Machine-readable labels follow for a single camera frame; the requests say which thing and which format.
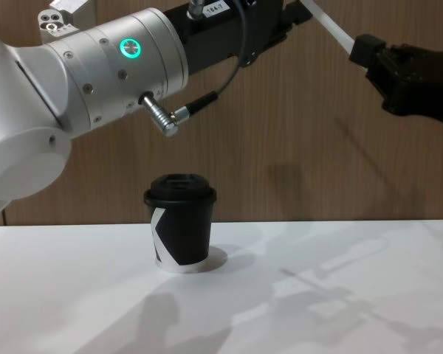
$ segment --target metal screw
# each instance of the metal screw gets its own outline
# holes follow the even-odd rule
[[[93,92],[94,92],[94,86],[92,86],[92,85],[89,84],[89,83],[86,83],[86,84],[83,86],[83,92],[86,93],[86,94],[91,94],[91,93],[93,93]]]
[[[128,78],[128,72],[126,72],[126,70],[120,70],[118,72],[118,78],[122,81],[126,80]]]

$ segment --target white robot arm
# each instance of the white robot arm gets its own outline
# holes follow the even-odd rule
[[[76,2],[87,4],[67,4]],[[40,14],[41,30],[61,39],[34,48],[0,41],[0,211],[54,182],[72,139],[135,112],[142,94],[153,110],[161,109],[157,100],[188,82],[182,43],[159,10],[84,32],[61,26],[73,10],[47,11]],[[173,122],[157,123],[167,135],[176,129]]]

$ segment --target table surface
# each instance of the table surface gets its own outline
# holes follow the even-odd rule
[[[213,225],[210,269],[148,225],[0,228],[0,354],[443,354],[443,221]]]

